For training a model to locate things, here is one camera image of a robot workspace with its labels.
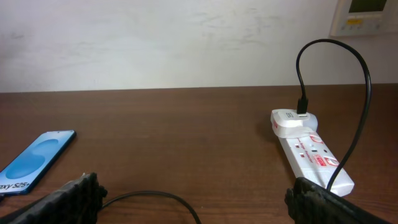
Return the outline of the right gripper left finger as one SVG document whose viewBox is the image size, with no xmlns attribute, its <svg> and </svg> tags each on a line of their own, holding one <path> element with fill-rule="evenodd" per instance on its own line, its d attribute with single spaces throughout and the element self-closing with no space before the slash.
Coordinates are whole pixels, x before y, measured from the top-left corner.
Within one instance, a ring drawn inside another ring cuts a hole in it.
<svg viewBox="0 0 398 224">
<path fill-rule="evenodd" d="M 1 224 L 95 224 L 107 194 L 95 173 L 85 174 L 1 217 Z"/>
</svg>

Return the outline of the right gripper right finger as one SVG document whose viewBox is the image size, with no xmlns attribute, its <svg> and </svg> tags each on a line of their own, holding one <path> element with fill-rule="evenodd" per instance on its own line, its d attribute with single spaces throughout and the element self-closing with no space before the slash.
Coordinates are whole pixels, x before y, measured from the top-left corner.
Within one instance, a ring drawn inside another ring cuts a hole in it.
<svg viewBox="0 0 398 224">
<path fill-rule="evenodd" d="M 284 201 L 295 224 L 389 224 L 304 177 L 296 178 Z"/>
</svg>

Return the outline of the blue Samsung Galaxy smartphone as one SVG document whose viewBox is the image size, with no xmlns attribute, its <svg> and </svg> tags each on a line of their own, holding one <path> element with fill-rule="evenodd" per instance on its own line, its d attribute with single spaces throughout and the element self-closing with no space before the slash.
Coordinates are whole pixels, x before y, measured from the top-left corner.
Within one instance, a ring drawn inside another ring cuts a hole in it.
<svg viewBox="0 0 398 224">
<path fill-rule="evenodd" d="M 74 130 L 41 134 L 1 171 L 1 195 L 28 194 L 75 137 Z"/>
</svg>

